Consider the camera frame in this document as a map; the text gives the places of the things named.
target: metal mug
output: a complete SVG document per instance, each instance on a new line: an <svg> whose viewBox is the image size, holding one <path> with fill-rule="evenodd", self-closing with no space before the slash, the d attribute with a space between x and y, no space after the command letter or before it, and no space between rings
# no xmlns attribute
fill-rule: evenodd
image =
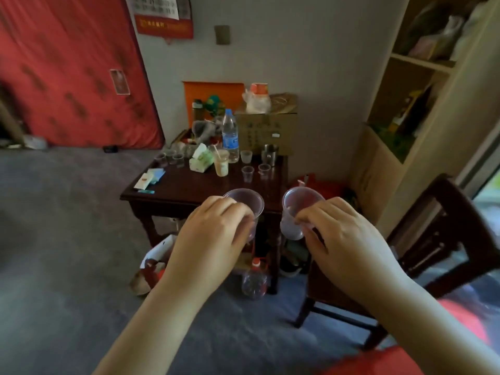
<svg viewBox="0 0 500 375"><path fill-rule="evenodd" d="M262 158L263 164L269 164L271 167L274 167L276 164L276 159L278 158L279 147L275 144L265 144L263 146L262 153L260 157Z"/></svg>

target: cabinet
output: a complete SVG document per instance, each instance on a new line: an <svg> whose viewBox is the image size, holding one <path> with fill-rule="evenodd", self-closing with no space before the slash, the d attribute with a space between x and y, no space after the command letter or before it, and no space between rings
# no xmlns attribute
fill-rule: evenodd
<svg viewBox="0 0 500 375"><path fill-rule="evenodd" d="M409 0L394 47L432 0ZM469 0L440 0L456 8ZM456 63L388 57L367 125L351 164L349 184L363 213L387 237L418 195L440 173L457 176L500 117L500 0L489 0ZM397 152L371 125L387 127L408 94L432 84L433 106L408 150Z"/></svg>

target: table leg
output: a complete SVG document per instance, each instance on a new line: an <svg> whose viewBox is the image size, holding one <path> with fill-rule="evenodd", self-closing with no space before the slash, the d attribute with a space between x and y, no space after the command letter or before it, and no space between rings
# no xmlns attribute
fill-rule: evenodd
<svg viewBox="0 0 500 375"><path fill-rule="evenodd" d="M161 242L164 237L158 234L156 227L154 226L153 216L151 214L148 214L145 210L137 208L132 203L130 203L130 206L132 207L134 216L139 219L142 227L146 231L147 239L149 239L151 247L155 247Z"/></svg>
<svg viewBox="0 0 500 375"><path fill-rule="evenodd" d="M279 222L281 221L281 216L269 216L269 230L271 239L271 253L270 253L270 263L269 270L271 274L271 286L267 289L267 293L270 295L276 295L278 293L278 279L279 279L279 258L281 255L281 248L284 243L281 231L279 230Z"/></svg>

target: table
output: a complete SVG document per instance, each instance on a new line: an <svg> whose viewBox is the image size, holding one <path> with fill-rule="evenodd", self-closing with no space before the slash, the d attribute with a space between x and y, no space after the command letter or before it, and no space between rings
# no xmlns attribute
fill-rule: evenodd
<svg viewBox="0 0 500 375"><path fill-rule="evenodd" d="M282 213L282 198L288 186L288 157L278 157L276 166L271 170L269 180L261 180L257 166L260 158L252 158L255 168L251 183L243 182L241 168L248 164L240 161L229 165L228 176L219 177L212 165L205 173L194 172L185 167L177 168L169 165L165 167L165 174L157 184L148 189L154 194L139 193L134 189L139 180L139 174L133 182L122 192L120 200L128 201L134 216L141 221L151 246L157 245L165 237L158 234L154 226L153 216L187 218L189 214L205 199L212 195L224 195L231 189L249 188L258 192L264 199L264 220L272 239L270 258L271 286L267 293L275 295L278 292L279 255L280 246L284 242L279 230Z"/></svg>

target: large water bottle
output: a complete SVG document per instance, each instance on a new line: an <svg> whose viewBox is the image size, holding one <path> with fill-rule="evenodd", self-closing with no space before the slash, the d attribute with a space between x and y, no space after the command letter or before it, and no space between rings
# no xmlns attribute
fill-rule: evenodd
<svg viewBox="0 0 500 375"><path fill-rule="evenodd" d="M238 126L231 109L226 109L226 115L222 121L222 144L229 151L229 163L236 163L240 159L240 147L238 145Z"/></svg>
<svg viewBox="0 0 500 375"><path fill-rule="evenodd" d="M253 258L252 268L243 275L241 290L253 299L261 298L267 291L267 275L260 269L260 259Z"/></svg>

